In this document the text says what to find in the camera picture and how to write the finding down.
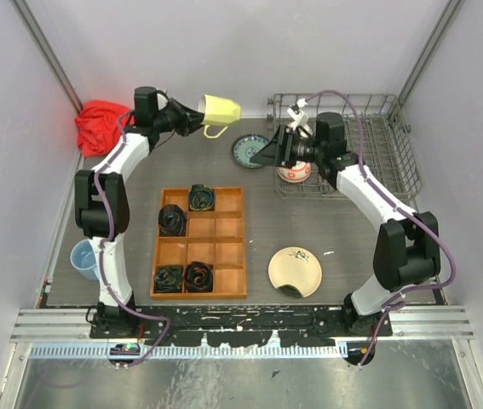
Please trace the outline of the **blue green patterned plate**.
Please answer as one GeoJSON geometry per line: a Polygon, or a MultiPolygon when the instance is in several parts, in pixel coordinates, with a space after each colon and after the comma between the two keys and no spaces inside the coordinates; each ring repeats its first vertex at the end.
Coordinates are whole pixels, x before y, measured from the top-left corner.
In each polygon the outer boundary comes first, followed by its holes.
{"type": "Polygon", "coordinates": [[[261,164],[253,164],[250,158],[269,143],[266,136],[259,134],[246,134],[238,137],[232,144],[231,154],[235,164],[248,169],[262,168],[261,164]]]}

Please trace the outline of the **yellow green ceramic mug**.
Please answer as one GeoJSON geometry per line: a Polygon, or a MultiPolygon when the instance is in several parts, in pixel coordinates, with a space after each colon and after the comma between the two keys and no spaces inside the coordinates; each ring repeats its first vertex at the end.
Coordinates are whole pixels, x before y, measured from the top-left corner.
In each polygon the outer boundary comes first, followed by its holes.
{"type": "Polygon", "coordinates": [[[241,119],[241,106],[237,102],[215,95],[203,95],[198,104],[198,111],[204,115],[201,124],[204,126],[203,135],[207,139],[219,138],[230,125],[241,119]],[[210,127],[221,129],[211,135],[210,127]]]}

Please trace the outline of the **red orange patterned bowl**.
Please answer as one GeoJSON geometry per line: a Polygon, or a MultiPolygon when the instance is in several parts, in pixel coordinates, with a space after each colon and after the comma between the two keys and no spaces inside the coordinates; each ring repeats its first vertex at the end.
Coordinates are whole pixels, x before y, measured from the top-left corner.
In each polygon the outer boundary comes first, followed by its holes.
{"type": "Polygon", "coordinates": [[[277,174],[283,181],[300,183],[302,181],[306,181],[310,177],[311,164],[297,161],[292,168],[279,166],[277,168],[277,174]]]}

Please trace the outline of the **white purple patterned bowl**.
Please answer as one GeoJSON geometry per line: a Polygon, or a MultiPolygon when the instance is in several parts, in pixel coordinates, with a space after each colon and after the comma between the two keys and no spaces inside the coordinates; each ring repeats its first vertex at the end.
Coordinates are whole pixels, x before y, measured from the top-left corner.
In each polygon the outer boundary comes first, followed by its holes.
{"type": "Polygon", "coordinates": [[[303,138],[307,138],[307,139],[310,139],[313,137],[312,133],[311,133],[311,130],[308,130],[306,128],[306,126],[300,126],[298,125],[296,127],[296,132],[303,138]]]}

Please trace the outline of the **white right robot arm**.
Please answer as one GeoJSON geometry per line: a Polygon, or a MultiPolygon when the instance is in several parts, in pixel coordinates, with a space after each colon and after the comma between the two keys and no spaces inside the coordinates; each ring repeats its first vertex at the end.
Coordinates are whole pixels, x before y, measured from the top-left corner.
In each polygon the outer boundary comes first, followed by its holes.
{"type": "Polygon", "coordinates": [[[371,277],[346,295],[342,325],[359,336],[379,320],[386,308],[400,305],[409,292],[428,289],[440,272],[439,226],[430,212],[418,213],[381,184],[364,160],[348,149],[341,114],[317,116],[315,130],[281,125],[251,163],[292,168],[297,162],[315,164],[319,175],[350,199],[377,231],[371,277]]]}

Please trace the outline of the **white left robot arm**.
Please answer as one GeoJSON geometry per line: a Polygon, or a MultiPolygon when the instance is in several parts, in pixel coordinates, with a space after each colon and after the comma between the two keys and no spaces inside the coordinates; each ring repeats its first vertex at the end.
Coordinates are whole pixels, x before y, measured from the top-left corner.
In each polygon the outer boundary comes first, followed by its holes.
{"type": "Polygon", "coordinates": [[[100,283],[91,324],[119,337],[134,335],[142,319],[135,311],[125,265],[124,233],[130,219],[125,182],[164,132],[188,136],[204,121],[201,109],[187,107],[154,87],[136,88],[134,103],[132,110],[109,123],[118,132],[115,146],[94,168],[80,170],[74,178],[75,222],[95,254],[100,283]]]}

